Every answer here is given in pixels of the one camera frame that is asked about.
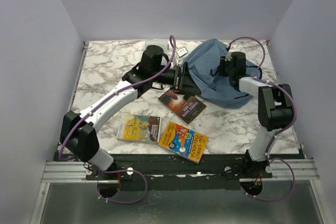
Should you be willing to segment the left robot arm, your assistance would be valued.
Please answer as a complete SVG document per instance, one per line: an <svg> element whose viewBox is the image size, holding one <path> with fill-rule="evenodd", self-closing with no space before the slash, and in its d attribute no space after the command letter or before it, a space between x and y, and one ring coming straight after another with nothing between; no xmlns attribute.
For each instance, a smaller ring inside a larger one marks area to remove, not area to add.
<svg viewBox="0 0 336 224"><path fill-rule="evenodd" d="M171 68L171 63L172 59L161 47L147 46L140 62L125 73L108 94L79 113L68 111L64 115L59 140L61 148L67 148L80 161L97 167L104 179L112 179L117 171L114 159L100 147L97 137L110 118L150 90L154 82L169 85L174 93L186 97L201 94L188 64Z"/></svg>

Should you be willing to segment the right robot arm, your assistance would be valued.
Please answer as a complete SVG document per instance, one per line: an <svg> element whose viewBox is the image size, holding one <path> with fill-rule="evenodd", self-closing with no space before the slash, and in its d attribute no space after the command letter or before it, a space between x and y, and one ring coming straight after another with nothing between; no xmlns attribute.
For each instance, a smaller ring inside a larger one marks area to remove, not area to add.
<svg viewBox="0 0 336 224"><path fill-rule="evenodd" d="M252 66L252 74L247 72L248 68L243 52L231 52L220 57L218 71L221 77L228 78L232 88L258 100L260 128L241 165L242 173L252 178L259 174L260 166L268 165L276 138L293 125L297 115L289 85L263 80L258 66Z"/></svg>

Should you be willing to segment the blue student backpack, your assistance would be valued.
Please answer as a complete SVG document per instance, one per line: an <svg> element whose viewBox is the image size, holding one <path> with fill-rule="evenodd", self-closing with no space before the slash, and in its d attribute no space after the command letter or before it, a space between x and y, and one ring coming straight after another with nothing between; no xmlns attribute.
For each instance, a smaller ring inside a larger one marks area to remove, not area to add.
<svg viewBox="0 0 336 224"><path fill-rule="evenodd" d="M183 61L188 63L190 75L202 92L201 98L222 108L239 109L253 97L235 90L227 77L216 72L220 57L226 55L226 45L210 39L198 45Z"/></svg>

